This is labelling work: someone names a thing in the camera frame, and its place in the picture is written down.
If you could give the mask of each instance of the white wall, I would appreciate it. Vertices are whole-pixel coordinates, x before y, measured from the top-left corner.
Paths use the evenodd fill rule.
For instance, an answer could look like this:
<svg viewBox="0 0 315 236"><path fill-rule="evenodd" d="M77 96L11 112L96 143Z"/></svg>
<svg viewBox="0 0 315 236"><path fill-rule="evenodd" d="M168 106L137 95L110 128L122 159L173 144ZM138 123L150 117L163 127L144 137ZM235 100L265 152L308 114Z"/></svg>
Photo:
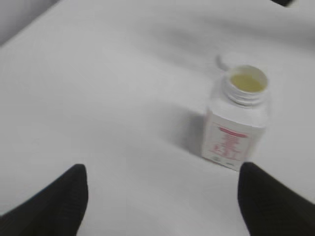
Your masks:
<svg viewBox="0 0 315 236"><path fill-rule="evenodd" d="M14 36L56 0L0 0L0 45Z"/></svg>

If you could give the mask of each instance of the bottle opening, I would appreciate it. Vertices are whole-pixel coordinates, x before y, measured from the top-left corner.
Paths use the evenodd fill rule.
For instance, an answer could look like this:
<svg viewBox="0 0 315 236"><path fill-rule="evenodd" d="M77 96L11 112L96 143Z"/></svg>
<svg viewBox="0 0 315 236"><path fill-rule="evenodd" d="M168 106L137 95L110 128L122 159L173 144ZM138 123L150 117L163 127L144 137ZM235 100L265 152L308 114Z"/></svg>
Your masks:
<svg viewBox="0 0 315 236"><path fill-rule="evenodd" d="M253 106L264 101L267 90L266 75L250 65L231 69L224 82L224 92L228 98L244 106Z"/></svg>
<svg viewBox="0 0 315 236"><path fill-rule="evenodd" d="M250 65L239 66L230 71L230 82L244 92L262 92L268 86L266 75Z"/></svg>
<svg viewBox="0 0 315 236"><path fill-rule="evenodd" d="M258 80L249 74L236 74L231 77L231 83L244 92L261 92L265 89Z"/></svg>

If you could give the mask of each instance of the white surface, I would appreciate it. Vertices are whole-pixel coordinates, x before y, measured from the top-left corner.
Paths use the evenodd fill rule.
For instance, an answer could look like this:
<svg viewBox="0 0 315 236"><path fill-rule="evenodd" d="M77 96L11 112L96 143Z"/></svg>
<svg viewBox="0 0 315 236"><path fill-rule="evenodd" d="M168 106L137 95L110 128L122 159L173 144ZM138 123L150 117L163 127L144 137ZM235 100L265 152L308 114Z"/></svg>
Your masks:
<svg viewBox="0 0 315 236"><path fill-rule="evenodd" d="M79 235L248 235L238 174L188 151L236 49L271 80L254 162L313 200L314 25L267 0L60 2L0 51L0 211L84 163Z"/></svg>
<svg viewBox="0 0 315 236"><path fill-rule="evenodd" d="M0 45L47 10L55 0L1 0Z"/></svg>

